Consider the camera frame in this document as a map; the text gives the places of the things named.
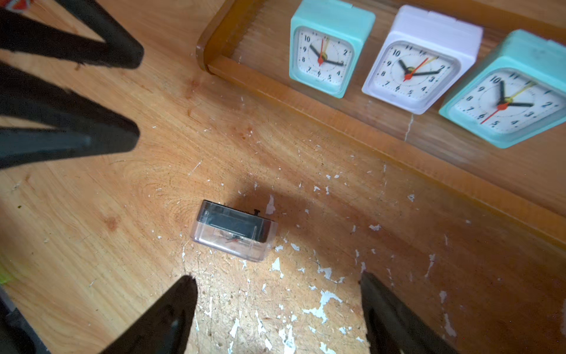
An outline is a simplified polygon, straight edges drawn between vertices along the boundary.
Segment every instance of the wooden tray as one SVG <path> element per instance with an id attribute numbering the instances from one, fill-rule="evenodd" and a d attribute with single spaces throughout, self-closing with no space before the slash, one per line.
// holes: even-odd
<path id="1" fill-rule="evenodd" d="M 353 1 L 377 19 L 343 99 L 292 81 L 290 20 L 300 2 L 226 0 L 197 45 L 200 67 L 346 134 L 566 249 L 566 154 L 561 153 L 566 125 L 501 150 L 440 116 L 443 98 L 417 116 L 363 94 L 363 82 L 403 5 L 385 0 Z M 516 28 L 566 41 L 564 28 L 473 0 L 412 4 L 488 26 L 478 62 Z"/>

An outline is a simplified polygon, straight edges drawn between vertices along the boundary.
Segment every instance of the wooden board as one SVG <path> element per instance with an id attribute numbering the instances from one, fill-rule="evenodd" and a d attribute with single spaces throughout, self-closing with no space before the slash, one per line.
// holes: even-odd
<path id="1" fill-rule="evenodd" d="M 191 330 L 187 353 L 226 353 L 233 342 L 234 353 L 256 354 L 266 339 L 282 352 L 278 333 L 288 335 L 287 325 L 296 354 L 321 352 L 321 342 L 367 353 L 367 342 L 356 340 L 365 338 L 362 262 L 462 353 L 566 351 L 562 250 L 365 145 L 201 71 L 194 48 L 219 1 L 100 3 L 144 45 L 140 69 L 76 70 L 0 52 L 1 60 L 124 114 L 141 130 L 130 153 L 0 171 L 4 286 L 53 353 L 100 352 L 185 272 L 199 286 L 199 330 Z M 51 1 L 38 0 L 29 15 L 86 33 Z M 276 245 L 284 248 L 264 262 L 244 267 L 187 242 L 202 199 L 263 212 L 270 195 L 280 223 Z M 277 258 L 283 278 L 269 271 Z M 326 279 L 319 266 L 343 283 Z M 320 306 L 321 290 L 342 300 L 326 304 L 324 324 L 303 312 Z M 258 334 L 256 311 L 266 332 Z"/>

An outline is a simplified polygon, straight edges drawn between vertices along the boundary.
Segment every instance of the red object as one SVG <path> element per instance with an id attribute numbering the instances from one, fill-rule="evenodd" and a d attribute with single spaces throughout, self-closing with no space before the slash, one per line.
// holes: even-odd
<path id="1" fill-rule="evenodd" d="M 0 7 L 21 14 L 32 6 L 32 2 L 33 0 L 0 0 Z"/>

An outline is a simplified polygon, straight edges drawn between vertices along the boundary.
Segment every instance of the clock case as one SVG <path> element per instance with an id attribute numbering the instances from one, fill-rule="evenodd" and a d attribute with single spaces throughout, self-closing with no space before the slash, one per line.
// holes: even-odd
<path id="1" fill-rule="evenodd" d="M 472 88 L 494 71 L 510 69 L 520 71 L 532 80 L 543 83 L 565 95 L 566 92 L 566 47 L 535 36 L 521 29 L 511 32 L 482 62 L 482 64 L 452 91 L 444 101 L 440 114 L 487 140 L 499 148 L 508 148 L 529 139 L 566 121 L 566 108 L 563 108 L 540 121 L 510 134 L 496 133 L 471 121 L 470 117 L 459 112 L 454 106 Z"/>
<path id="2" fill-rule="evenodd" d="M 291 18 L 291 41 L 289 50 L 289 76 L 310 87 L 341 99 L 346 93 L 348 84 L 363 46 L 375 23 L 375 14 L 352 4 L 339 0 L 303 0 Z M 330 37 L 348 42 L 352 47 L 352 60 L 346 68 L 342 85 L 321 82 L 297 68 L 296 34 L 302 27 L 311 28 Z"/>
<path id="3" fill-rule="evenodd" d="M 411 113 L 423 114 L 475 63 L 482 35 L 482 27 L 414 6 L 401 6 L 362 91 Z M 396 42 L 408 42 L 455 59 L 458 68 L 443 86 L 437 87 L 435 92 L 429 95 L 427 100 L 415 102 L 389 90 L 373 87 L 371 82 L 376 70 L 389 47 Z"/>

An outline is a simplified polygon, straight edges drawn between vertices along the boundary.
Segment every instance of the alarm clock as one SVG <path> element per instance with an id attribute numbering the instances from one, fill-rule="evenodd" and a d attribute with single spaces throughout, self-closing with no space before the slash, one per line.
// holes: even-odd
<path id="1" fill-rule="evenodd" d="M 374 26 L 373 12 L 339 0 L 303 0 L 291 18 L 289 76 L 339 99 Z"/>
<path id="2" fill-rule="evenodd" d="M 404 5 L 362 91 L 422 114 L 474 64 L 482 35 L 476 25 Z"/>
<path id="3" fill-rule="evenodd" d="M 566 121 L 566 47 L 517 30 L 495 48 L 440 114 L 499 148 Z"/>

